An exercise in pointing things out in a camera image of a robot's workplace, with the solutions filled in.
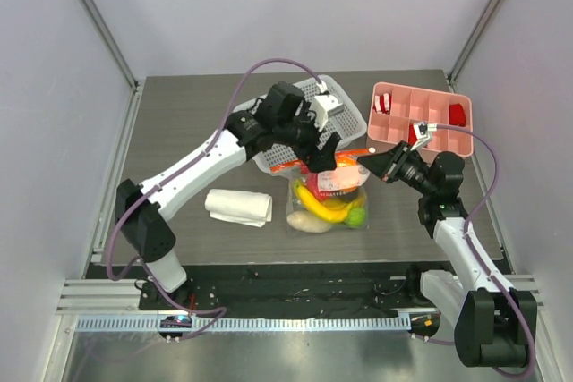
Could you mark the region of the clear zip bag orange seal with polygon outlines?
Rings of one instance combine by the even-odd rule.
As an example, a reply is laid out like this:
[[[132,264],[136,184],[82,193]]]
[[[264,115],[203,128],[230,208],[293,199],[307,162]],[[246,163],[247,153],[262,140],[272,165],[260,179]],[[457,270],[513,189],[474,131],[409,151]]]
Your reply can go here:
[[[371,149],[351,149],[339,151],[336,154],[352,155],[356,159],[363,155],[371,155]],[[294,180],[300,180],[306,188],[328,208],[339,208],[342,204],[353,203],[353,208],[364,207],[368,213],[368,198],[364,185],[370,172],[362,166],[360,175],[336,174],[335,170],[321,173],[311,173],[308,167],[300,160],[293,160],[281,165],[272,166],[270,171],[275,175],[285,176],[289,180],[289,202],[286,206],[286,216],[295,211],[308,211],[293,192]],[[367,221],[361,228],[351,228],[343,223],[332,224],[329,230],[364,229]]]

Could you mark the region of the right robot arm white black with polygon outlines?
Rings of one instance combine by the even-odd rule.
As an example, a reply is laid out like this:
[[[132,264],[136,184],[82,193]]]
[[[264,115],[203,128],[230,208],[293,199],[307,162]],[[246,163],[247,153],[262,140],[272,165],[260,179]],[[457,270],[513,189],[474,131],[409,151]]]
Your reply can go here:
[[[429,270],[408,279],[407,300],[416,306],[431,301],[438,308],[453,326],[458,358],[468,368],[531,370],[537,301],[531,292],[518,290],[479,243],[459,197],[464,159],[444,151],[426,164],[402,141],[357,161],[385,183],[401,181],[420,192],[420,223],[453,267],[451,272]]]

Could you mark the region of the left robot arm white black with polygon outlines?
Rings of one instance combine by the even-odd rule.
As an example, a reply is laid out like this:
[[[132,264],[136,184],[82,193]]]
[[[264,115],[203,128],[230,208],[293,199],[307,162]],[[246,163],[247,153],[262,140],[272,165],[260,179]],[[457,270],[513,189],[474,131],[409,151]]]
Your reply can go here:
[[[275,144],[287,146],[312,173],[336,167],[340,141],[332,132],[321,140],[328,120],[344,106],[324,82],[306,100],[293,84],[274,84],[268,94],[223,119],[196,150],[164,172],[137,184],[127,179],[116,190],[113,232],[121,233],[158,282],[159,298],[170,309],[183,308],[191,297],[188,276],[175,254],[175,234],[168,225],[178,210],[221,175]]]

